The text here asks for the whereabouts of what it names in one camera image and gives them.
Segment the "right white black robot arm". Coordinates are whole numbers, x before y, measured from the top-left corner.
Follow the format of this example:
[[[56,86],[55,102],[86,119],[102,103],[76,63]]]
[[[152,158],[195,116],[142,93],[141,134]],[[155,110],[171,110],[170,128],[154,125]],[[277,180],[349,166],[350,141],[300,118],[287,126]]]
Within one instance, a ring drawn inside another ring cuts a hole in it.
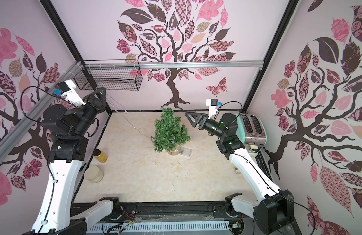
[[[254,199],[240,193],[228,196],[225,200],[228,212],[252,218],[266,235],[283,230],[300,235],[302,232],[294,216],[297,202],[292,193],[282,190],[253,160],[267,142],[261,121],[241,112],[225,113],[217,121],[223,104],[217,99],[207,99],[206,105],[208,114],[186,112],[185,117],[193,128],[218,138],[216,145],[220,153],[245,178],[256,196]]]

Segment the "string lights with star ornaments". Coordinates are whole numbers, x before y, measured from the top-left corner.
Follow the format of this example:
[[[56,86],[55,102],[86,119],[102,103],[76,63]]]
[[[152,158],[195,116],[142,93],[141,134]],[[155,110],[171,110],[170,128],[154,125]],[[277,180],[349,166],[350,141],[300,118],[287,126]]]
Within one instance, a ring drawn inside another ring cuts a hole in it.
[[[137,128],[126,118],[126,115],[127,115],[128,112],[127,112],[127,110],[125,109],[125,107],[124,107],[121,103],[119,103],[117,100],[115,100],[115,99],[114,99],[112,96],[110,96],[110,95],[107,95],[107,99],[108,99],[108,101],[109,101],[109,104],[110,104],[112,107],[114,107],[114,105],[113,105],[113,101],[114,101],[115,103],[119,104],[119,105],[123,108],[123,111],[124,111],[124,114],[125,114],[125,115],[123,115],[123,114],[121,113],[121,116],[122,116],[135,130],[137,130],[141,135],[143,135],[143,136],[151,139],[152,141],[155,139],[154,137],[149,137],[149,136],[141,133],[140,130],[137,129]],[[165,141],[171,141],[172,143],[174,143],[174,140],[177,139],[178,137],[182,136],[184,133],[185,133],[185,132],[183,131],[183,132],[181,132],[178,136],[176,136],[176,137],[174,137],[174,138],[172,138],[172,139],[169,139],[169,140],[166,140],[165,138],[163,138],[163,139],[164,139]]]

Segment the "small green christmas tree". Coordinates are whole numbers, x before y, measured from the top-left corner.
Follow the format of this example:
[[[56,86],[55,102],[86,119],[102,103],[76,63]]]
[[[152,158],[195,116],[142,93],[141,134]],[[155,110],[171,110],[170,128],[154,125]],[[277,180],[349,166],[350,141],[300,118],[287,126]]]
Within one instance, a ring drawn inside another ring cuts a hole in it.
[[[151,137],[155,152],[166,151],[171,156],[180,154],[181,147],[191,140],[188,129],[181,124],[171,108],[161,108],[161,117],[154,122],[155,135]]]

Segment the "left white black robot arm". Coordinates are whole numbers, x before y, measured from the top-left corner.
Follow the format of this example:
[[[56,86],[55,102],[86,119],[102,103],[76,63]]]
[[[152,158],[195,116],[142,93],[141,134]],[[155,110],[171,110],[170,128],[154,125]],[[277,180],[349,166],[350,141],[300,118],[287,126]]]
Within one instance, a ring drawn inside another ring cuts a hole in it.
[[[51,131],[53,145],[47,158],[47,189],[29,235],[85,235],[103,218],[122,213],[118,197],[105,197],[75,216],[70,214],[77,175],[89,141],[85,134],[96,116],[106,109],[106,88],[70,101],[74,109],[55,104],[43,113],[41,126]]]

